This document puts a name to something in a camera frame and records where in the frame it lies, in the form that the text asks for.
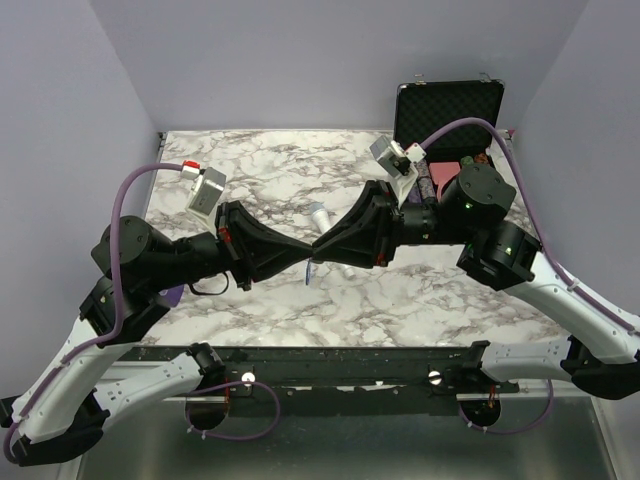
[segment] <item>lavender wall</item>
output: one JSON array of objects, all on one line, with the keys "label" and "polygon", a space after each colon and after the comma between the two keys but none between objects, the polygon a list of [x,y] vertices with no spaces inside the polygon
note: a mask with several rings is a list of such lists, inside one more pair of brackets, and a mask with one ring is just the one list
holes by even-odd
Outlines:
[{"label": "lavender wall", "polygon": [[587,0],[91,0],[162,129],[391,128],[395,91],[507,82],[517,126]]},{"label": "lavender wall", "polygon": [[[614,3],[589,2],[515,146],[561,262],[640,313],[640,3]],[[636,479],[640,394],[610,408],[618,454],[626,459],[621,466],[628,468],[622,478]]]},{"label": "lavender wall", "polygon": [[[158,139],[86,0],[4,2],[0,15],[0,396],[59,349],[100,276],[89,256],[121,179]],[[148,182],[128,211],[140,213]],[[55,467],[0,478],[48,478]]]}]

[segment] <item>screw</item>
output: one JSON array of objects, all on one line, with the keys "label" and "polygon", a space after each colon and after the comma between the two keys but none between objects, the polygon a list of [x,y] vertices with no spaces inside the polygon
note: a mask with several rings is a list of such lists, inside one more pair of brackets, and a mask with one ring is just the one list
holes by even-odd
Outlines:
[{"label": "screw", "polygon": [[429,372],[429,383],[433,386],[438,386],[442,383],[442,375],[436,370]]},{"label": "screw", "polygon": [[245,387],[250,387],[251,383],[256,381],[256,376],[253,374],[253,372],[245,372],[242,374],[242,381],[243,382],[250,382],[250,383],[245,383],[244,386]]}]

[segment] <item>robotic arm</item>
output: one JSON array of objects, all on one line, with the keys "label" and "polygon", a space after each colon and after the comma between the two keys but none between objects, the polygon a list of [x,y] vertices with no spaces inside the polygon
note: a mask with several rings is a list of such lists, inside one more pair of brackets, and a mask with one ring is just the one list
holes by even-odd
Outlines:
[{"label": "robotic arm", "polygon": [[[170,168],[194,180],[187,210],[208,232],[172,241],[140,218],[119,219],[114,209],[115,223],[112,218],[92,250],[104,276],[82,303],[71,335],[31,389],[0,401],[0,425],[9,429],[7,458],[21,466],[68,461],[92,448],[115,421],[146,405],[240,380],[209,345],[195,344],[150,373],[98,384],[169,311],[161,291],[226,272],[248,291],[252,282],[308,258],[386,267],[404,245],[464,244],[457,265],[471,278],[530,303],[572,334],[538,344],[474,342],[447,378],[449,395],[484,392],[520,378],[571,381],[609,399],[640,390],[638,317],[577,281],[568,284],[568,273],[558,273],[540,242],[504,220],[515,189],[498,172],[488,165],[466,166],[439,202],[404,204],[407,185],[415,180],[413,163],[424,157],[428,142],[407,151],[386,139],[376,142],[372,153],[389,181],[366,182],[353,208],[313,245],[262,225],[239,202],[217,205],[224,175],[193,162]],[[114,225],[119,232],[112,238]]]}]

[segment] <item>purple hose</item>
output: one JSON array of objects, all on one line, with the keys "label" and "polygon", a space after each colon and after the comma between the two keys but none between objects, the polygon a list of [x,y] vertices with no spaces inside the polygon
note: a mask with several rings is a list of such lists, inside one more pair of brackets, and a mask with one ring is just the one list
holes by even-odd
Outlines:
[{"label": "purple hose", "polygon": [[471,420],[469,420],[467,416],[464,414],[464,412],[462,411],[462,406],[458,408],[458,413],[460,414],[460,417],[462,418],[462,420],[464,420],[464,423],[466,423],[469,426],[469,428],[473,428],[474,430],[478,430],[479,432],[490,433],[492,435],[516,435],[518,433],[528,432],[529,430],[533,430],[542,422],[544,422],[549,417],[549,415],[551,415],[551,412],[553,411],[553,401],[554,401],[553,384],[551,383],[551,380],[547,380],[547,383],[549,385],[549,399],[547,400],[547,407],[544,409],[544,412],[542,412],[542,414],[536,420],[534,420],[533,422],[531,422],[529,425],[525,427],[515,428],[513,430],[489,430],[488,428],[481,427],[480,425],[475,425],[471,423]]},{"label": "purple hose", "polygon": [[[473,118],[473,117],[462,118],[460,120],[451,122],[448,125],[445,125],[439,130],[436,130],[434,133],[432,133],[429,136],[429,138],[427,138],[424,142],[422,142],[420,146],[422,147],[423,150],[426,151],[429,148],[429,146],[433,142],[438,140],[440,137],[442,137],[443,135],[446,135],[451,130],[462,127],[464,125],[478,125],[480,127],[483,127],[496,140],[496,142],[498,143],[498,146],[503,151],[504,156],[507,158],[507,161],[509,162],[509,166],[513,171],[513,176],[516,179],[516,183],[518,184],[518,187],[520,187],[520,194],[522,195],[522,200],[524,201],[524,204],[527,207],[527,210],[529,211],[529,217],[531,218],[531,223],[533,223],[534,228],[538,232],[538,236],[540,237],[540,243],[542,244],[542,248],[544,249],[546,256],[549,260],[549,264],[551,265],[553,270],[556,272],[558,277],[560,277],[562,281],[567,284],[567,286],[573,285],[574,279],[572,279],[571,277],[569,277],[569,275],[565,273],[563,268],[556,261],[551,249],[549,248],[549,242],[547,241],[544,231],[540,228],[541,223],[538,221],[538,215],[536,214],[533,204],[529,201],[526,190],[524,188],[524,181],[522,180],[522,175],[520,174],[520,170],[516,165],[515,159],[513,158],[513,155],[511,155],[511,152],[507,148],[506,143],[504,143],[504,140],[502,139],[502,137],[500,137],[500,134],[493,127],[493,125],[491,125],[489,122],[481,118]],[[593,308],[598,310],[604,316],[611,319],[613,322],[615,322],[616,324],[618,324],[619,326],[627,330],[629,334],[633,333],[635,335],[640,335],[640,333],[636,332],[633,325],[627,322],[624,318],[617,315],[615,312],[612,312],[611,310],[609,310],[606,306],[601,304],[596,298],[592,297],[589,293],[587,293],[582,288],[575,287],[574,292],[576,292],[580,298],[582,298],[585,302],[587,302]]]},{"label": "purple hose", "polygon": [[[111,279],[113,282],[113,296],[115,302],[116,318],[113,329],[100,337],[88,340],[84,343],[73,348],[69,353],[60,359],[62,364],[68,364],[71,360],[77,357],[80,353],[87,348],[97,345],[99,343],[108,342],[116,338],[122,331],[122,324],[124,323],[124,294],[122,292],[122,279],[120,277],[120,215],[122,214],[122,204],[124,203],[124,197],[127,194],[127,190],[131,187],[131,184],[142,174],[152,172],[154,170],[174,170],[181,171],[182,165],[176,165],[173,163],[154,163],[152,165],[144,165],[137,168],[124,179],[116,199],[113,203],[113,210],[111,211],[111,231],[109,238],[109,255],[111,256]],[[44,380],[38,385],[38,387],[31,395],[31,398],[27,401],[24,408],[20,412],[20,417],[25,418],[38,399],[42,396],[47,387],[53,382],[58,373],[62,370],[62,367],[53,368]],[[17,463],[16,458],[11,453],[11,437],[18,428],[18,424],[11,425],[5,436],[3,447],[4,454],[7,460],[11,463]]]},{"label": "purple hose", "polygon": [[189,412],[189,410],[187,410],[186,417],[187,417],[187,422],[189,423],[189,428],[191,429],[191,431],[194,431],[194,432],[199,433],[201,435],[204,435],[206,437],[219,438],[221,440],[230,440],[232,442],[248,442],[250,440],[257,440],[258,438],[262,438],[262,437],[268,435],[269,433],[271,433],[273,431],[273,429],[278,426],[278,422],[280,421],[280,400],[278,400],[278,395],[276,394],[276,392],[274,392],[271,387],[269,387],[268,385],[265,385],[264,383],[260,383],[260,382],[243,382],[243,381],[229,382],[229,383],[223,383],[222,385],[216,385],[215,387],[203,388],[201,390],[194,390],[193,392],[189,392],[189,393],[190,394],[199,394],[199,393],[216,392],[218,390],[225,390],[225,389],[227,389],[229,387],[239,387],[241,385],[246,385],[246,384],[251,384],[253,386],[260,387],[263,390],[266,390],[267,392],[269,392],[269,394],[273,397],[273,401],[274,401],[275,406],[276,406],[276,414],[275,414],[275,417],[273,419],[273,422],[271,422],[271,425],[269,425],[262,432],[254,433],[253,435],[244,435],[244,436],[236,437],[234,435],[225,435],[223,433],[213,433],[213,432],[210,432],[208,430],[198,430],[196,427],[194,427],[193,423],[191,422],[190,412]]}]

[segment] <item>purple cable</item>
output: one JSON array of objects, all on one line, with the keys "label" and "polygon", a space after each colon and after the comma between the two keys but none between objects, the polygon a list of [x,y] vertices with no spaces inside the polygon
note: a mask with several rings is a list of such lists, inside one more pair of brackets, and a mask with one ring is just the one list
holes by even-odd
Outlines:
[{"label": "purple cable", "polygon": [[[111,280],[113,282],[113,296],[116,311],[116,318],[113,329],[105,335],[94,338],[92,340],[88,340],[74,347],[69,353],[67,353],[60,359],[60,363],[64,365],[68,364],[71,360],[73,360],[87,348],[99,343],[113,340],[122,331],[122,324],[124,323],[124,294],[122,292],[122,278],[120,277],[120,215],[122,214],[122,204],[124,203],[124,197],[127,194],[127,190],[129,190],[129,187],[131,187],[131,184],[142,174],[152,172],[154,170],[174,170],[179,172],[182,171],[182,165],[176,165],[173,163],[154,163],[152,165],[144,165],[140,168],[137,168],[136,170],[131,172],[127,178],[124,179],[122,185],[120,185],[120,189],[118,190],[118,194],[116,195],[116,199],[113,203],[113,210],[111,211],[111,231],[109,238],[109,255],[111,256]],[[44,380],[35,389],[33,395],[31,395],[31,398],[29,398],[29,400],[25,404],[24,408],[20,412],[20,417],[25,418],[29,414],[35,403],[42,396],[47,387],[51,385],[51,382],[53,382],[60,371],[62,371],[62,367],[55,367],[47,374]],[[12,424],[7,431],[3,442],[4,455],[11,463],[17,463],[16,458],[11,452],[11,438],[13,437],[13,434],[17,429],[18,423]]]},{"label": "purple cable", "polygon": [[458,413],[460,414],[460,417],[462,418],[462,420],[464,420],[464,423],[466,423],[469,428],[473,428],[474,430],[478,430],[479,432],[490,433],[492,435],[516,435],[518,433],[528,432],[529,430],[533,430],[542,422],[544,422],[549,417],[549,415],[551,415],[551,412],[553,411],[553,384],[551,383],[551,380],[547,380],[547,384],[549,385],[549,399],[547,400],[547,407],[544,409],[544,412],[542,412],[542,414],[536,420],[531,422],[526,427],[516,428],[513,430],[489,430],[486,427],[481,427],[480,425],[475,425],[474,423],[471,423],[471,420],[469,420],[467,416],[464,414],[464,412],[462,411],[462,406],[458,408]]},{"label": "purple cable", "polygon": [[[547,241],[544,231],[540,228],[541,223],[538,221],[538,215],[536,214],[533,204],[529,201],[527,192],[524,188],[524,181],[522,180],[522,175],[520,174],[520,170],[516,165],[515,159],[513,158],[513,155],[511,155],[511,152],[507,148],[506,143],[504,143],[504,140],[502,139],[500,134],[497,132],[497,130],[493,127],[493,125],[491,125],[489,122],[481,118],[474,118],[474,117],[462,118],[460,120],[451,122],[448,125],[445,125],[439,130],[436,130],[434,133],[432,133],[429,136],[429,138],[427,138],[424,142],[422,142],[420,146],[422,147],[423,150],[426,151],[429,148],[429,146],[433,144],[433,142],[438,140],[440,137],[442,137],[443,135],[446,135],[451,130],[462,127],[464,125],[478,125],[480,127],[483,127],[496,140],[496,142],[498,143],[498,146],[500,147],[500,149],[504,153],[504,156],[507,158],[507,161],[509,162],[509,166],[513,171],[513,176],[516,179],[516,183],[518,184],[518,187],[520,187],[520,194],[522,195],[522,200],[524,201],[524,204],[527,207],[527,210],[529,211],[529,217],[531,218],[531,223],[533,223],[534,228],[538,232],[538,236],[540,237],[540,243],[542,244],[542,248],[544,249],[547,255],[547,258],[549,259],[549,264],[551,265],[553,270],[556,272],[558,277],[560,277],[562,281],[567,284],[567,286],[573,285],[574,279],[572,279],[571,277],[569,277],[569,275],[566,274],[564,269],[556,261],[553,255],[553,252],[549,248],[549,242]],[[640,335],[640,333],[636,331],[633,325],[627,322],[624,318],[617,315],[615,312],[612,312],[611,310],[609,310],[605,305],[601,304],[596,298],[592,297],[589,293],[587,293],[582,288],[575,287],[573,291],[576,294],[578,294],[578,296],[582,298],[585,302],[587,302],[593,308],[595,308],[600,313],[602,313],[604,316],[611,319],[613,322],[615,322],[616,324],[618,324],[619,326],[627,330],[630,335],[631,334]]]},{"label": "purple cable", "polygon": [[260,433],[254,433],[253,435],[244,435],[239,437],[236,437],[233,435],[225,435],[223,433],[213,433],[208,430],[198,430],[196,427],[194,427],[193,423],[191,422],[190,412],[189,410],[187,410],[186,418],[187,418],[187,423],[189,423],[189,429],[190,429],[189,431],[199,433],[206,437],[219,438],[221,440],[230,440],[232,442],[248,442],[250,440],[257,440],[258,438],[262,438],[268,435],[269,433],[271,433],[273,429],[276,428],[276,426],[278,425],[278,422],[280,421],[280,400],[278,400],[278,395],[276,394],[276,392],[274,392],[271,387],[269,387],[268,385],[265,385],[264,383],[243,382],[243,381],[229,382],[229,383],[223,383],[222,385],[216,385],[215,387],[203,388],[201,390],[194,390],[193,392],[189,392],[189,393],[196,394],[196,393],[216,392],[218,390],[225,390],[229,387],[239,387],[241,385],[246,385],[246,384],[251,384],[256,387],[260,387],[263,390],[266,390],[267,392],[269,392],[269,394],[273,397],[273,400],[276,406],[276,415],[275,415],[275,418],[273,419],[273,422],[271,422],[271,425],[269,425],[266,429],[264,429]]}]

